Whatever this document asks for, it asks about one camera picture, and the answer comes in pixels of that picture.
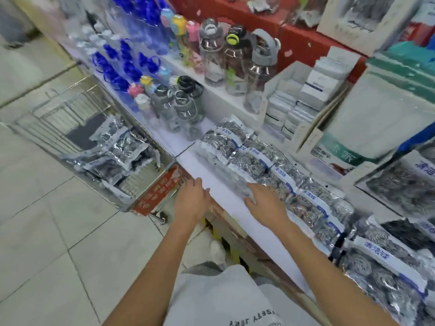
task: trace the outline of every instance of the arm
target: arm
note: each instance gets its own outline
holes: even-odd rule
[[[157,250],[103,326],[160,326],[174,289],[184,249],[211,202],[200,178],[188,180],[175,201],[175,220]]]
[[[397,326],[382,307],[336,268],[287,217],[277,194],[262,185],[249,184],[256,204],[245,203],[251,214],[282,242],[301,270],[316,300],[334,326]]]

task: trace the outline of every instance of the person's left hand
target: person's left hand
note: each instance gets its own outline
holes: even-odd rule
[[[208,211],[210,203],[210,189],[202,188],[202,179],[188,180],[182,184],[175,200],[174,223],[193,231],[195,225]]]

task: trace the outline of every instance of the white shoe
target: white shoe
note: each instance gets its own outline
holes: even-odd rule
[[[222,270],[227,268],[225,249],[220,241],[214,240],[211,242],[210,255],[211,260],[215,262]]]

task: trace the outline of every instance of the wire basket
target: wire basket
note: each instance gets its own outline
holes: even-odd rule
[[[57,159],[119,210],[130,210],[135,201],[175,163],[175,158],[155,142],[144,126],[135,121],[93,78],[84,78],[61,93],[53,93],[46,102],[19,117],[9,127]],[[119,199],[99,181],[76,171],[59,158],[65,153],[78,153],[95,147],[97,142],[89,140],[89,137],[109,114],[117,113],[122,115],[130,128],[134,127],[160,152],[160,167],[156,162],[150,163],[137,175],[129,175],[117,185],[117,188],[131,197],[127,200]]]

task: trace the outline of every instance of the white t-shirt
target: white t-shirt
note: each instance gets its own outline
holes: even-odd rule
[[[164,326],[319,326],[279,288],[257,286],[241,265],[217,276],[180,274]]]

